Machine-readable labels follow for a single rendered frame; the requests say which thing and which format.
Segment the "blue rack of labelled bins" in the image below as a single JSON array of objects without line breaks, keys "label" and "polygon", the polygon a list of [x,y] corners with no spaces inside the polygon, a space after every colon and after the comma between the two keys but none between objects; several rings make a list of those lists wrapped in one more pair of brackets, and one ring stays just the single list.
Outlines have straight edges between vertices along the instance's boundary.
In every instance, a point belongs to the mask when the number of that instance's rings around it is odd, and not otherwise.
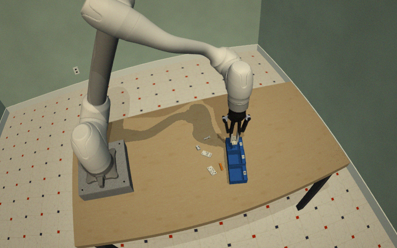
[{"label": "blue rack of labelled bins", "polygon": [[246,158],[242,137],[239,137],[237,145],[232,145],[230,137],[227,137],[225,145],[230,184],[247,183]]}]

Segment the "white domino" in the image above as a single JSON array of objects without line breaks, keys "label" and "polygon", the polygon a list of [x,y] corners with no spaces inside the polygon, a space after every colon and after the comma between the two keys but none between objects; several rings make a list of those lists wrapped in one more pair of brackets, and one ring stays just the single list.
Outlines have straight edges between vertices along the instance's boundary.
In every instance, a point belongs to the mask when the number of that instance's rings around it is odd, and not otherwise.
[{"label": "white domino", "polygon": [[201,155],[203,155],[203,156],[206,156],[206,157],[210,158],[210,157],[212,156],[212,153],[210,153],[210,152],[206,152],[206,151],[204,151],[204,150],[203,150],[203,152],[201,153]]},{"label": "white domino", "polygon": [[215,174],[217,174],[216,171],[214,170],[214,168],[213,168],[212,166],[208,167],[207,169],[208,169],[208,171],[211,173],[212,176],[215,175]]}]

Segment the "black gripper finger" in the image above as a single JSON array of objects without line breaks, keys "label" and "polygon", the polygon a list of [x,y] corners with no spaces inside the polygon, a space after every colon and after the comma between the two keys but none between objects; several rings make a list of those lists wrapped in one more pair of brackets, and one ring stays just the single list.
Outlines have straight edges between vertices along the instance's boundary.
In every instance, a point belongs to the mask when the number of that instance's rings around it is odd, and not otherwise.
[{"label": "black gripper finger", "polygon": [[234,130],[234,125],[235,125],[236,118],[233,118],[233,122],[231,122],[230,129],[228,128],[228,124],[227,124],[228,115],[227,116],[222,116],[222,120],[225,123],[226,133],[230,133],[230,142],[232,143],[233,130]]},{"label": "black gripper finger", "polygon": [[241,127],[241,118],[239,118],[239,122],[238,122],[238,126],[237,126],[237,134],[236,134],[237,143],[238,143],[241,132],[245,131],[247,124],[250,120],[251,120],[250,115],[246,115],[246,118],[245,118],[245,120],[242,124],[242,127]]}]

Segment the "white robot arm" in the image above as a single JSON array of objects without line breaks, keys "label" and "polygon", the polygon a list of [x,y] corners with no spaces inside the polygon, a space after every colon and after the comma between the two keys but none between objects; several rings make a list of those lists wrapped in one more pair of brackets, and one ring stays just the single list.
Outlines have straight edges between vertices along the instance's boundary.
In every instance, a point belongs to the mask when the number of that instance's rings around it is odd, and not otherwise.
[{"label": "white robot arm", "polygon": [[81,9],[83,19],[97,32],[88,92],[82,100],[79,124],[71,133],[71,147],[87,169],[86,182],[98,182],[100,188],[105,180],[119,176],[116,150],[108,150],[106,134],[111,106],[107,92],[119,39],[169,53],[207,57],[224,78],[228,108],[233,112],[247,110],[253,88],[250,65],[233,49],[171,35],[134,10],[134,3],[135,0],[86,0]]}]

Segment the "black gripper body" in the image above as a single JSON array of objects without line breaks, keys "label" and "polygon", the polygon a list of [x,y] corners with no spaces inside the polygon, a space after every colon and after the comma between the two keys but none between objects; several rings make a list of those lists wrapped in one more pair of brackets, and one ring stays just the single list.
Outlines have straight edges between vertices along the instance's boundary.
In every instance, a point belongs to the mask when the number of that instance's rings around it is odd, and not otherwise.
[{"label": "black gripper body", "polygon": [[237,112],[233,112],[232,110],[229,109],[228,111],[228,119],[233,122],[233,118],[236,118],[235,122],[239,122],[239,118],[241,118],[241,120],[244,120],[246,118],[246,111],[242,112],[242,113],[237,113]]}]

